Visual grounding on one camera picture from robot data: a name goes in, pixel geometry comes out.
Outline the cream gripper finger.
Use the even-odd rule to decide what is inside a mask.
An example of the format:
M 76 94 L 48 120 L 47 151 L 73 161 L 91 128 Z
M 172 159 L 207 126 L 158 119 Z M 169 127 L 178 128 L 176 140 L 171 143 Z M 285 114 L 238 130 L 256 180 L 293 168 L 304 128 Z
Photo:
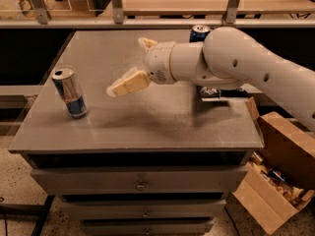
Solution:
M 133 67 L 120 79 L 111 84 L 106 89 L 106 93 L 110 97 L 118 97 L 145 89 L 151 82 L 152 80 L 147 71 L 139 70 L 137 67 Z
M 138 39 L 140 46 L 146 51 L 149 52 L 154 46 L 158 43 L 153 39 L 148 39 L 146 37 L 140 37 Z

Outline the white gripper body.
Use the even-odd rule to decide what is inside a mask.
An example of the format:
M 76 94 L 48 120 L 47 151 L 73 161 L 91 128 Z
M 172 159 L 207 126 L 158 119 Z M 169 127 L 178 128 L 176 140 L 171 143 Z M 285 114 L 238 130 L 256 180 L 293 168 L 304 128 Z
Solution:
M 176 82 L 170 69 L 170 58 L 175 42 L 160 42 L 153 45 L 144 58 L 145 67 L 151 79 L 158 85 L 172 85 Z

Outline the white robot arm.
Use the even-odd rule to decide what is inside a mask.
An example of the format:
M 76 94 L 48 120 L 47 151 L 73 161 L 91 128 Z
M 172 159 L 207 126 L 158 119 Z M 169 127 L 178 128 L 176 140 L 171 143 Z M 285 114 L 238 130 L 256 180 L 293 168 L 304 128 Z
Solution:
M 145 68 L 132 68 L 106 90 L 111 97 L 187 81 L 215 89 L 249 84 L 315 131 L 315 72 L 268 50 L 243 31 L 213 29 L 203 41 L 157 42 L 140 37 Z

